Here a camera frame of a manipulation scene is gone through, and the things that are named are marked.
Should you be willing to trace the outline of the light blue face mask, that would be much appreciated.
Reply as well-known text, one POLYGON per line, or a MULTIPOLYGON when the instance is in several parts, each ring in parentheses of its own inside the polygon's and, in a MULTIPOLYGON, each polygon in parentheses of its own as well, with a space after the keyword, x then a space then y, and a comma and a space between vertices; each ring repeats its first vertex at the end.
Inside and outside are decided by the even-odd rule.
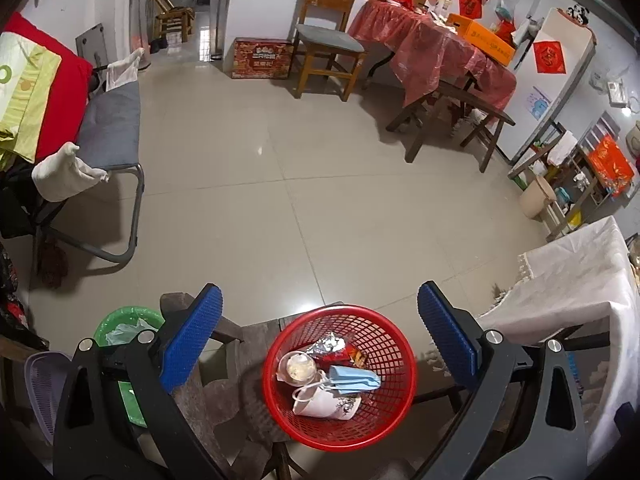
POLYGON ((372 370, 331 365, 328 373, 329 386, 341 396, 374 391, 381 387, 382 379, 372 370))

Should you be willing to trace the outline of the yellow green bag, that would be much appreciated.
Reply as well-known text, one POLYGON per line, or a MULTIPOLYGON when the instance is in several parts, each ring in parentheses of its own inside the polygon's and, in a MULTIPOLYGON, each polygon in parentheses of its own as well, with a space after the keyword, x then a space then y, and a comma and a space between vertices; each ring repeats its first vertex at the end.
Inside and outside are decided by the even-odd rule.
POLYGON ((62 58, 15 32, 1 34, 1 170, 34 162, 49 93, 62 58))

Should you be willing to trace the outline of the green plastic basin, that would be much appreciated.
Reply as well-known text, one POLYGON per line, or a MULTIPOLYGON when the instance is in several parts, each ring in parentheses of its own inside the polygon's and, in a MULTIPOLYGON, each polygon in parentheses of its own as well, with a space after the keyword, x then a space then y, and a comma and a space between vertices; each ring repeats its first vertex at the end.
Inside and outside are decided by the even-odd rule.
MULTIPOLYGON (((165 320, 160 312, 146 307, 122 307, 107 315, 93 333, 100 347, 128 344, 144 330, 157 332, 165 320)), ((146 423, 139 408, 134 389, 129 382, 119 382, 118 388, 129 421, 145 428, 146 423)))

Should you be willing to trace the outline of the white printed packet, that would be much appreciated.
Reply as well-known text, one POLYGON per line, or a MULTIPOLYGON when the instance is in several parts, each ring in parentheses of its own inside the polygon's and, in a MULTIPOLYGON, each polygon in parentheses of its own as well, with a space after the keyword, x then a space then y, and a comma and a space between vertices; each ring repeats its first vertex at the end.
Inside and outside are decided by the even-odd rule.
POLYGON ((311 382, 292 393, 293 413, 311 418, 351 420, 360 408, 359 394, 341 394, 329 382, 326 374, 318 370, 311 382))

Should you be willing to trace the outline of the white tablecloth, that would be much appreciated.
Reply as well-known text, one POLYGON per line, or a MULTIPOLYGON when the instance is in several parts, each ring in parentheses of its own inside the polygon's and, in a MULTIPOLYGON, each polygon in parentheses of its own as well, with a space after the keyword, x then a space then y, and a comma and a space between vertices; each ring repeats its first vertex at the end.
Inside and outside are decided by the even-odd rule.
POLYGON ((521 278, 477 321, 518 344, 536 344, 570 326, 608 321, 608 372, 587 422, 587 462, 620 440, 614 416, 639 406, 639 292, 623 233, 612 216, 518 257, 521 278))

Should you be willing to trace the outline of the red cushion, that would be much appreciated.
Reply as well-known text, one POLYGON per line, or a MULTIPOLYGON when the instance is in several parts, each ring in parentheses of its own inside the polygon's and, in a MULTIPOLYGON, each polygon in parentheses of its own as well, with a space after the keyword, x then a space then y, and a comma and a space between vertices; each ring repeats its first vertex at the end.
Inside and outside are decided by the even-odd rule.
POLYGON ((7 32, 17 32, 61 57, 49 91, 43 123, 35 150, 35 162, 54 154, 64 143, 76 142, 87 107, 90 63, 50 36, 20 12, 14 12, 6 24, 7 32))

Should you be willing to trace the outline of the red plastic mesh basket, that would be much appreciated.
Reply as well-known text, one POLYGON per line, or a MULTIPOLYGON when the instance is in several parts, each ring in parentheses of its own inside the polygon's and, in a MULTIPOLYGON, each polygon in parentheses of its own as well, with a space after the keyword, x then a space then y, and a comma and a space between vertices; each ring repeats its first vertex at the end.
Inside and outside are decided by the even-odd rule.
POLYGON ((262 364, 262 396, 272 418, 295 441, 324 452, 350 452, 381 441, 399 426, 411 408, 416 378, 416 358, 401 330, 375 310, 343 304, 306 312, 282 328, 262 364), (296 415, 293 388, 277 380, 286 352, 328 333, 346 338, 382 379, 347 422, 296 415))

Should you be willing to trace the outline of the orange cardboard box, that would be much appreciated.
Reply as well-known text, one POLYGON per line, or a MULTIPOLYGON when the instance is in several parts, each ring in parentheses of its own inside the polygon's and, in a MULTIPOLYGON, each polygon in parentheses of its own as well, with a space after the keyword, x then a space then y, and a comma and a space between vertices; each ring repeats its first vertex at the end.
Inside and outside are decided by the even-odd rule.
POLYGON ((448 15, 446 24, 453 27, 462 39, 480 49, 494 61, 503 66, 511 63, 515 50, 482 24, 454 13, 448 15))

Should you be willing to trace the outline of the silver foil wrapper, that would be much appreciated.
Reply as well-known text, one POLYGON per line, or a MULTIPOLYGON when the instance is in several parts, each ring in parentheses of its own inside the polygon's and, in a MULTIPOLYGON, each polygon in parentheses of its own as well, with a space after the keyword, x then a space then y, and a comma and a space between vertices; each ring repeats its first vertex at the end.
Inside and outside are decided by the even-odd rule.
POLYGON ((307 347, 304 352, 314 359, 325 356, 344 356, 347 354, 346 341, 336 333, 329 332, 307 347))

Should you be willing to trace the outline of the red wrapper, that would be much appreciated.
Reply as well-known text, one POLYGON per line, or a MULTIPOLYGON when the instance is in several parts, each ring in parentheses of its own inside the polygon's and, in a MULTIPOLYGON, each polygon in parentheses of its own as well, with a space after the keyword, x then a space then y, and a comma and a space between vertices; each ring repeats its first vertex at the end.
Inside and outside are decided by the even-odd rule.
POLYGON ((316 362, 318 367, 321 367, 322 370, 328 370, 330 366, 365 368, 367 364, 367 356, 356 347, 348 344, 343 349, 318 356, 316 362))

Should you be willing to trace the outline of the beige plastic bucket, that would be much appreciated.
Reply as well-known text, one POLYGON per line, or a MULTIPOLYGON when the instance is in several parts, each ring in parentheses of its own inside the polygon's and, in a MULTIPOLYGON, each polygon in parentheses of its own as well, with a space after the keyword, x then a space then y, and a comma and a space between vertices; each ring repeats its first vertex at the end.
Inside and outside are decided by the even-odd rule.
POLYGON ((556 195, 545 178, 536 176, 522 193, 518 202, 523 214, 529 219, 535 219, 547 206, 556 202, 556 195))

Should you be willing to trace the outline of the white refrigerator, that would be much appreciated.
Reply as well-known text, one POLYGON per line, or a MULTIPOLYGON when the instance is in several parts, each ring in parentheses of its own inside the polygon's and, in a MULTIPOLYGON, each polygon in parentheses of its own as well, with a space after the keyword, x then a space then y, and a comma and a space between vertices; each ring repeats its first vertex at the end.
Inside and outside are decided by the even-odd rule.
POLYGON ((504 111, 514 124, 502 129, 497 148, 509 162, 551 126, 596 53, 593 31, 559 8, 549 10, 514 70, 516 88, 504 111))

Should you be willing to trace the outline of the wooden chair grey cushion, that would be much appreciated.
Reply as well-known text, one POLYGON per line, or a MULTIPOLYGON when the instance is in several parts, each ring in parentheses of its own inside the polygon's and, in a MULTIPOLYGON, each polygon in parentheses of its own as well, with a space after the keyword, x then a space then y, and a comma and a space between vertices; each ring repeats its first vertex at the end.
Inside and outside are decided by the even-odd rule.
POLYGON ((367 52, 362 44, 346 32, 352 6, 356 0, 303 0, 296 23, 290 70, 298 68, 294 96, 302 97, 310 76, 344 79, 341 100, 346 102, 356 86, 367 52), (340 14, 335 28, 306 23, 310 8, 340 14))

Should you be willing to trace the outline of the clear plastic cup lid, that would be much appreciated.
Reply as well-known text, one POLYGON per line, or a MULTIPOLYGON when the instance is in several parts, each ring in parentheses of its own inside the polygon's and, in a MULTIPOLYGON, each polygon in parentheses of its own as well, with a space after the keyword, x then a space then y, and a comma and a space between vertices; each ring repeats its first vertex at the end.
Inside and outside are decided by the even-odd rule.
POLYGON ((293 387, 309 384, 316 375, 316 362, 303 351, 291 351, 282 356, 276 371, 279 382, 285 382, 293 387))

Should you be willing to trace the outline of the dark wooden bench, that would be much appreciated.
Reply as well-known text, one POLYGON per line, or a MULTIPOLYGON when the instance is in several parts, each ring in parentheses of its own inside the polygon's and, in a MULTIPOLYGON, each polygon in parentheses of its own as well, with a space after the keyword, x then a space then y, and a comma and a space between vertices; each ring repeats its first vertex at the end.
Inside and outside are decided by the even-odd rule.
POLYGON ((463 119, 469 119, 472 112, 480 112, 480 122, 472 128, 459 146, 466 148, 473 140, 479 140, 486 146, 486 154, 480 162, 480 173, 484 174, 495 153, 503 127, 513 127, 515 122, 506 112, 473 93, 472 89, 480 90, 480 84, 470 73, 466 74, 466 81, 462 87, 441 79, 433 92, 405 106, 385 127, 388 132, 396 132, 412 122, 418 127, 418 133, 407 148, 405 162, 414 162, 427 133, 433 129, 442 113, 449 113, 450 131, 454 131, 454 127, 463 119))

